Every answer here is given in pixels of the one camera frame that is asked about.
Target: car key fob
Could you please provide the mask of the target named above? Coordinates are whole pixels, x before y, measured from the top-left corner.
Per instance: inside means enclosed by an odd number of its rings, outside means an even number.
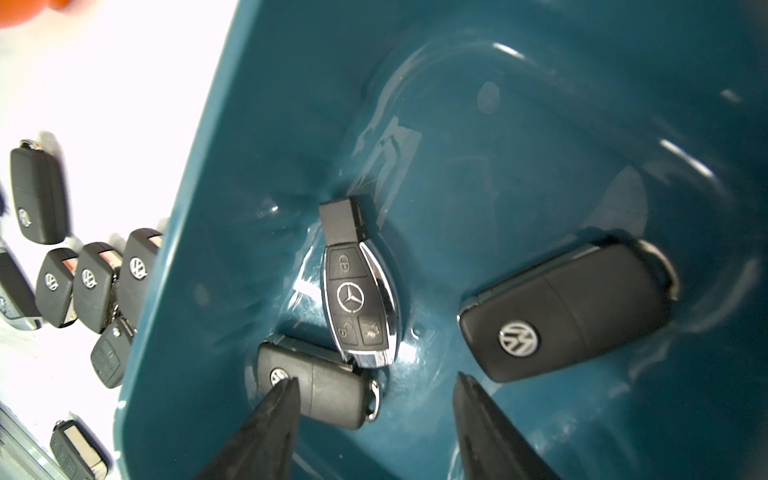
[[[163,244],[163,235],[151,228],[140,228],[131,232],[125,243],[123,258],[127,268],[120,272],[120,288],[118,303],[120,312],[134,328],[138,328],[141,319],[141,309],[147,296],[154,259]]]
[[[117,317],[101,333],[91,351],[94,371],[108,389],[113,389],[123,382],[134,333],[135,330],[125,319]]]
[[[398,314],[394,290],[370,240],[355,197],[320,205],[326,234],[323,303],[336,347],[363,368],[395,361]]]
[[[56,423],[51,435],[51,450],[67,478],[104,480],[107,476],[107,463],[95,443],[75,420]]]
[[[115,290],[123,257],[109,243],[93,242],[80,252],[74,272],[74,311],[86,327],[101,333],[117,314]]]
[[[42,326],[35,295],[5,248],[0,248],[0,313],[8,325],[18,330],[37,330]]]
[[[67,205],[56,159],[37,142],[22,140],[19,148],[11,150],[11,184],[22,234],[44,245],[63,242],[68,229]]]
[[[40,267],[35,304],[45,321],[56,328],[70,326],[78,319],[72,302],[72,284],[77,268],[78,255],[69,248],[51,250]]]
[[[298,378],[302,415],[357,430],[379,414],[379,384],[369,370],[338,358],[332,350],[285,336],[277,343],[262,343],[256,365],[259,393],[266,395],[282,379]]]
[[[666,270],[666,282],[649,264],[649,255]],[[458,324],[486,375],[510,382],[652,333],[667,324],[678,294],[674,268],[648,242],[589,245],[468,299]]]

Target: silver key fob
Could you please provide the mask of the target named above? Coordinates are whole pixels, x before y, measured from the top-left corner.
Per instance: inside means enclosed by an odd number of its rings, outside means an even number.
[[[37,330],[42,326],[35,295],[5,248],[0,248],[0,313],[17,330]]]
[[[320,205],[326,234],[323,303],[344,361],[363,368],[391,365],[398,339],[397,302],[381,256],[366,231],[355,197]]]

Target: teal plastic bin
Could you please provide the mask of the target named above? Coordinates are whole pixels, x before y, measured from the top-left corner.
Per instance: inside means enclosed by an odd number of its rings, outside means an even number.
[[[243,0],[128,363],[124,478],[204,467],[260,401],[270,333],[333,345],[317,207],[349,194],[403,341],[378,420],[302,419],[295,478],[461,478],[458,371],[567,480],[767,477],[767,22],[723,0]],[[611,231],[675,264],[672,323],[491,382],[461,301]]]

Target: key fob with red label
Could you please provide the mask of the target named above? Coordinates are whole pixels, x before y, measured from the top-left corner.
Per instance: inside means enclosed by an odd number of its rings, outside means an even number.
[[[80,252],[74,272],[74,311],[86,327],[101,333],[117,315],[117,278],[123,257],[109,243],[93,242]]]
[[[126,267],[120,271],[118,303],[123,317],[136,329],[141,320],[141,309],[147,296],[154,260],[162,244],[163,235],[151,228],[132,231],[125,243],[123,258]]]
[[[63,328],[78,319],[72,302],[74,272],[78,255],[69,248],[57,248],[45,255],[38,274],[35,304],[45,321]]]

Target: key fob button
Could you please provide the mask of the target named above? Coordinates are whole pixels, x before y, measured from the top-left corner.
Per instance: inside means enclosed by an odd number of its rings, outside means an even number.
[[[368,275],[356,247],[328,249],[328,280],[357,278]]]
[[[381,345],[384,343],[384,329],[378,315],[360,315],[360,336],[365,345]]]
[[[339,337],[339,341],[344,345],[357,345],[357,334],[353,322],[354,319],[351,316],[341,316],[339,318],[339,326],[336,327],[336,335]]]

